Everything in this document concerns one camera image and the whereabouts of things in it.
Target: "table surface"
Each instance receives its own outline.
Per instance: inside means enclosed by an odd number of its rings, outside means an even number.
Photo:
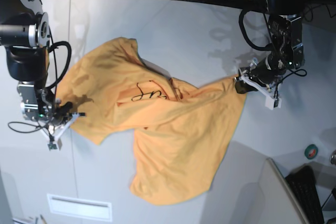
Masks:
[[[267,55],[244,41],[238,9],[170,0],[43,0],[43,4],[54,41],[67,40],[72,46],[71,66],[110,39],[135,38],[139,55],[152,67],[199,87],[236,74],[253,57]],[[248,13],[245,24],[254,43],[268,42],[261,14]],[[22,121],[20,98],[16,81],[1,64],[0,82],[6,95],[0,116],[0,170],[13,215],[43,214],[50,223],[69,223],[69,217],[49,213],[46,194],[51,193],[112,202],[113,223],[243,223],[266,157],[272,157],[287,175],[309,162],[304,150],[314,143],[319,155],[313,162],[324,173],[334,173],[328,157],[336,149],[335,42],[336,34],[304,25],[308,75],[286,79],[280,90],[281,109],[271,111],[264,107],[262,94],[249,93],[211,189],[164,207],[152,206],[129,192],[136,162],[132,131],[110,135],[95,146],[69,130],[60,152],[49,152],[40,133],[10,131],[8,121]],[[4,60],[2,47],[0,55]],[[66,52],[59,49],[59,69],[65,57]],[[54,79],[50,62],[49,82]],[[320,201],[329,187],[318,188]],[[71,219],[71,223],[98,222]]]

